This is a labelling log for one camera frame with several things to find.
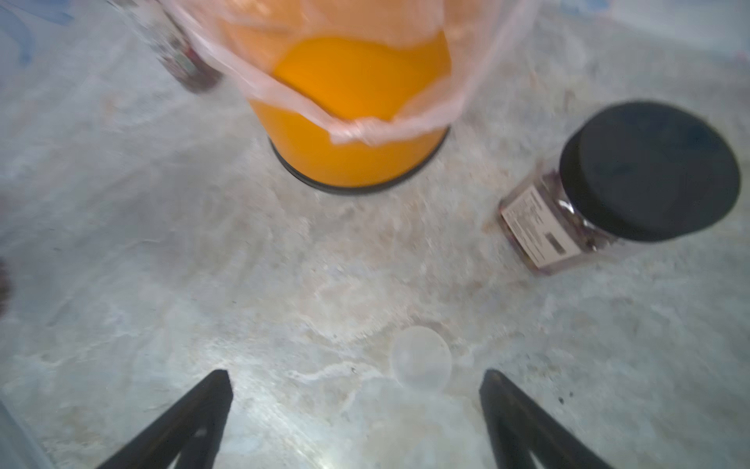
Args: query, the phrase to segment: glass jar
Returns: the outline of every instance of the glass jar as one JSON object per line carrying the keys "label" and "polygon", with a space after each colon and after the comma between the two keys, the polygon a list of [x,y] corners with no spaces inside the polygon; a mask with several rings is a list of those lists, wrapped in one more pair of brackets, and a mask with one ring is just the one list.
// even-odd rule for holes
{"label": "glass jar", "polygon": [[219,82],[221,72],[198,56],[187,35],[158,0],[109,0],[109,3],[189,92],[205,92]]}
{"label": "glass jar", "polygon": [[559,158],[539,161],[498,219],[529,269],[551,275],[702,230],[739,193],[737,160],[706,122],[631,102],[596,114]]}

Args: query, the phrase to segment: clear plastic bag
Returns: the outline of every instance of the clear plastic bag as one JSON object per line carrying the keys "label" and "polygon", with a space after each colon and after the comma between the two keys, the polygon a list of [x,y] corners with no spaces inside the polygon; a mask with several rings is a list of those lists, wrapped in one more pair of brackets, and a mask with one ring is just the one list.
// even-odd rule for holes
{"label": "clear plastic bag", "polygon": [[[246,98],[301,114],[333,143],[379,145],[458,119],[495,61],[530,30],[541,0],[164,0],[193,46],[235,79]],[[394,49],[445,35],[450,72],[393,116],[339,119],[274,78],[292,47],[336,37]]]}

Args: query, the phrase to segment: gray floor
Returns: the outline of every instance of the gray floor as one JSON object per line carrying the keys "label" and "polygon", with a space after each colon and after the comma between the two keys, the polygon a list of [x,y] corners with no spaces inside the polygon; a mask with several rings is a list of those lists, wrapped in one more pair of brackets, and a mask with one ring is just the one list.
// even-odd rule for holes
{"label": "gray floor", "polygon": [[[91,11],[0,101],[0,390],[58,467],[95,467],[213,368],[235,390],[219,468],[493,467],[490,367],[616,467],[748,467],[747,191],[705,232],[542,280],[493,220],[628,98],[706,116],[747,175],[747,68],[544,11],[424,171],[334,197],[279,165],[230,83],[185,93]],[[441,394],[390,375],[410,324],[450,345]]]}

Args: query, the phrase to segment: black rim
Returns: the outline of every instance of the black rim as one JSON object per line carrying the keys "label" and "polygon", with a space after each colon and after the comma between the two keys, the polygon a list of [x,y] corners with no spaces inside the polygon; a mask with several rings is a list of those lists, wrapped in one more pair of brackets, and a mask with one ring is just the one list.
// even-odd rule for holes
{"label": "black rim", "polygon": [[286,170],[289,171],[292,174],[292,176],[296,177],[297,179],[311,186],[312,188],[315,188],[319,191],[328,192],[329,194],[363,195],[363,194],[372,194],[373,192],[380,192],[380,191],[384,191],[385,189],[392,188],[396,184],[400,184],[406,181],[408,178],[417,174],[420,169],[425,167],[427,163],[429,163],[432,160],[435,154],[440,150],[440,147],[443,146],[443,143],[446,141],[446,138],[448,137],[449,131],[450,131],[450,128],[445,130],[445,133],[442,135],[442,138],[440,139],[440,141],[437,143],[437,145],[435,145],[435,148],[433,148],[432,152],[430,152],[430,154],[424,158],[424,160],[420,161],[419,164],[414,166],[412,169],[406,171],[401,176],[391,179],[390,181],[381,182],[379,184],[365,185],[365,186],[356,187],[356,188],[348,188],[348,187],[340,187],[337,185],[323,184],[322,182],[318,182],[314,179],[308,178],[304,174],[294,169],[291,164],[287,163],[287,160],[285,160],[284,157],[281,156],[281,154],[276,149],[276,146],[274,145],[274,143],[271,141],[270,138],[268,139],[268,142],[271,143],[271,148],[276,154],[276,158],[279,159],[279,161],[286,168]]}

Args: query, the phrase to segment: small clear cap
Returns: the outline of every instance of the small clear cap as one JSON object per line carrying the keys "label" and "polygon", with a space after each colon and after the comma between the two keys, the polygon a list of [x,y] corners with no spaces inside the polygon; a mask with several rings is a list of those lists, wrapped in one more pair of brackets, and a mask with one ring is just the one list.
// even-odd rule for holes
{"label": "small clear cap", "polygon": [[432,329],[409,327],[393,341],[391,370],[401,386],[423,392],[440,391],[451,377],[451,367],[448,344]]}

